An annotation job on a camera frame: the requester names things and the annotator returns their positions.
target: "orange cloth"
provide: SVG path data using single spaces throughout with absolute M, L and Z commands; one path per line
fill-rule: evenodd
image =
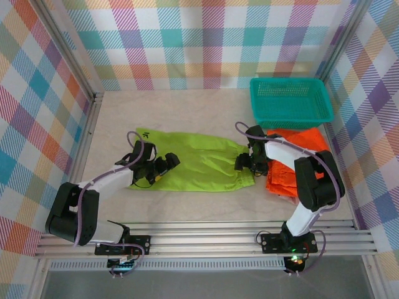
M 323 135 L 317 128 L 312 128 L 302 132 L 285 129 L 267 131 L 268 135 L 274 133 L 281 135 L 287 141 L 303 148 L 307 148 L 308 150 L 323 151 L 329 149 Z M 317 177 L 323 177 L 323 174 L 318 174 Z M 297 197 L 298 192 L 295 172 L 278 161 L 269 162 L 266 189 L 278 195 Z

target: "plaid wall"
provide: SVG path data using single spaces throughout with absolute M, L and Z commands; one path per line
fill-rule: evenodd
M 248 88 L 257 73 L 313 77 L 357 1 L 62 2 L 106 90 L 153 90 Z
M 20 298 L 89 101 L 28 0 L 0 7 L 0 298 Z
M 399 296 L 399 0 L 374 0 L 327 87 L 347 193 Z

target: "green cloth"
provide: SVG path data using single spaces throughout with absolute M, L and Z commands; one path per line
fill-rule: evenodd
M 164 158 L 167 153 L 174 153 L 180 164 L 150 188 L 132 185 L 132 189 L 221 192 L 255 184 L 248 169 L 234 170 L 237 156 L 249 152 L 246 146 L 196 133 L 165 133 L 145 128 L 138 128 L 137 133 L 156 146 L 158 156 Z M 149 183 L 140 179 L 137 185 L 147 187 Z

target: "teal basket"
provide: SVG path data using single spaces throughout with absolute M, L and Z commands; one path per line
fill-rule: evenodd
M 334 119 L 323 82 L 315 78 L 253 78 L 255 120 L 262 128 L 308 129 Z

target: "purple cable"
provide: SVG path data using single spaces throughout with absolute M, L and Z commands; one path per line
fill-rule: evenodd
M 110 170 L 107 171 L 106 173 L 100 174 L 99 176 L 97 176 L 96 178 L 94 178 L 93 180 L 91 180 L 90 182 L 88 182 L 86 184 L 86 186 L 83 187 L 83 189 L 81 190 L 80 194 L 79 194 L 79 198 L 77 201 L 77 233 L 76 233 L 76 238 L 75 238 L 75 242 L 74 242 L 74 247 L 76 247 L 79 244 L 79 240 L 80 240 L 80 236 L 82 235 L 82 200 L 83 200 L 83 194 L 84 192 L 94 183 L 98 182 L 99 180 L 101 180 L 102 178 L 108 176 L 109 174 L 112 173 L 118 173 L 119 171 L 122 171 L 126 168 L 129 168 L 131 165 L 135 164 L 142 156 L 143 156 L 143 152 L 144 152 L 144 140 L 143 138 L 140 136 L 140 134 L 138 134 L 135 131 L 129 131 L 126 134 L 126 138 L 130 144 L 131 147 L 133 147 L 132 143 L 130 142 L 129 139 L 129 135 L 130 134 L 135 134 L 136 136 L 138 136 L 138 138 L 140 139 L 140 142 L 142 143 L 142 148 L 140 149 L 140 153 L 138 154 L 137 158 L 134 159 L 134 161 L 132 161 L 131 163 L 125 165 L 124 167 L 115 169 L 115 170 Z
M 337 202 L 335 203 L 335 205 L 334 205 L 333 207 L 331 207 L 331 208 L 328 208 L 328 209 L 322 209 L 322 211 L 323 211 L 323 212 L 332 212 L 332 211 L 338 209 L 338 206 L 339 206 L 339 204 L 340 204 L 340 202 L 341 202 L 341 197 L 340 197 L 340 192 L 339 192 L 339 186 L 338 186 L 337 180 L 335 179 L 335 177 L 334 177 L 334 175 L 333 175 L 331 169 L 324 163 L 323 160 L 321 160 L 321 159 L 320 159 L 318 156 L 316 156 L 314 153 L 311 153 L 310 151 L 308 151 L 308 150 L 306 150 L 306 149 L 304 149 L 304 148 L 302 148 L 302 147 L 300 147 L 300 146 L 297 146 L 297 145 L 295 145 L 295 144 L 293 144 L 293 143 L 290 143 L 290 142 L 288 142 L 288 141 L 284 141 L 284 140 L 280 140 L 280 139 L 274 139 L 274 138 L 268 138 L 268 137 L 258 137 L 258 136 L 253 136 L 253 135 L 247 134 L 247 133 L 241 131 L 241 130 L 238 128 L 238 125 L 243 125 L 243 126 L 245 126 L 247 129 L 249 129 L 249 127 L 247 126 L 247 124 L 245 124 L 245 123 L 243 123 L 243 122 L 241 122 L 241 121 L 237 121 L 237 122 L 236 122 L 236 124 L 235 124 L 236 130 L 239 131 L 239 132 L 240 132 L 241 134 L 243 134 L 244 136 L 250 137 L 250 138 L 252 138 L 252 139 L 257 139 L 257 140 L 268 140 L 268 141 L 278 142 L 278 143 L 281 143 L 281 144 L 283 144 L 283 145 L 290 146 L 291 148 L 294 148 L 295 150 L 300 151 L 301 153 L 303 152 L 303 153 L 308 154 L 309 156 L 312 156 L 313 158 L 315 158 L 316 161 L 319 162 L 321 166 L 323 166 L 323 168 L 325 169 L 325 171 L 326 171 L 327 174 L 329 175 L 329 177 L 330 177 L 330 179 L 331 179 L 331 181 L 332 181 L 332 184 L 334 185 L 335 193 L 336 193 L 336 195 L 337 195 Z M 309 228 L 312 227 L 312 225 L 316 222 L 316 220 L 317 220 L 318 218 L 319 218 L 319 215 L 316 216 L 316 217 L 314 218 L 314 220 L 310 223 Z
M 123 274 L 121 274 L 120 278 L 123 278 L 123 276 L 127 276 L 129 274 L 131 274 L 133 272 L 133 270 L 135 270 L 138 265 L 140 265 L 140 263 L 142 262 L 142 260 L 144 259 L 144 248 L 138 244 L 114 244 L 114 243 L 100 243 L 102 245 L 108 245 L 108 246 L 127 246 L 127 247 L 136 247 L 138 249 L 140 249 L 142 252 L 140 254 L 140 259 L 135 261 L 135 265 L 128 271 L 125 272 Z M 117 275 L 113 272 L 115 266 L 111 267 L 111 274 L 113 275 L 113 277 L 117 277 Z

